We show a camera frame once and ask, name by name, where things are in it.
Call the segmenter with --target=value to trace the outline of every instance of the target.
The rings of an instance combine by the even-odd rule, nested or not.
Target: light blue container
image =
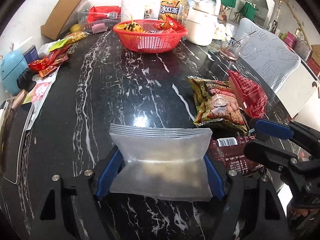
[[[17,78],[28,67],[28,63],[24,56],[14,50],[5,55],[0,67],[0,76],[3,85],[12,95],[16,95],[20,92],[20,88],[17,84]]]

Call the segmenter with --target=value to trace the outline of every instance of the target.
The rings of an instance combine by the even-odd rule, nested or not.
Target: phone screen
[[[4,128],[2,141],[2,176],[14,184],[20,182],[21,156],[32,112],[33,104],[26,103],[18,109],[11,109]]]

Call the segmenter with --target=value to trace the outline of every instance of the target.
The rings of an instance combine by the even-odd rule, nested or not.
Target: chair backrest
[[[300,57],[290,51],[278,36],[247,18],[241,19],[239,29],[248,34],[256,31],[250,35],[241,57],[275,93],[278,92],[292,71],[298,68]]]

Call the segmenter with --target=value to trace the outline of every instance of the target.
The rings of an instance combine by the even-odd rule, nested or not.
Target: black marble table
[[[112,32],[79,41],[26,135],[20,184],[0,178],[0,208],[13,229],[21,239],[28,239],[39,197],[48,190],[52,175],[77,176],[105,158],[113,146],[108,133],[111,122],[193,128],[196,108],[186,76],[223,81],[228,79],[228,69],[238,70],[264,88],[269,98],[267,119],[288,121],[274,92],[241,59],[227,61],[187,41],[171,52],[138,54],[124,49]],[[288,141],[261,139],[280,149],[295,150]],[[76,197],[73,204],[81,238],[88,239]],[[116,239],[205,240],[215,220],[215,210],[207,203],[139,195],[109,194],[101,208],[108,214],[108,226]]]

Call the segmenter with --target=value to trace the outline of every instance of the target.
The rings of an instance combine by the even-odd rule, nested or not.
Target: metal screw
[[[57,181],[60,179],[60,176],[58,174],[56,175],[53,175],[52,178],[51,178],[53,181]]]
[[[230,170],[230,171],[228,171],[228,173],[229,173],[229,175],[232,176],[232,177],[234,177],[234,176],[236,176],[236,175],[238,174],[238,172],[235,171],[235,170]]]
[[[268,181],[269,178],[268,178],[267,175],[262,175],[262,176],[261,176],[261,180],[262,180],[262,181]]]
[[[90,176],[92,173],[93,173],[92,170],[85,170],[85,171],[84,171],[84,175],[85,175],[85,176]]]
[[[310,182],[308,182],[308,183],[306,184],[306,190],[307,190],[307,191],[310,191],[311,189],[312,189],[312,185],[311,185]]]
[[[297,164],[297,162],[298,162],[296,158],[291,158],[290,161],[291,161],[293,164]]]

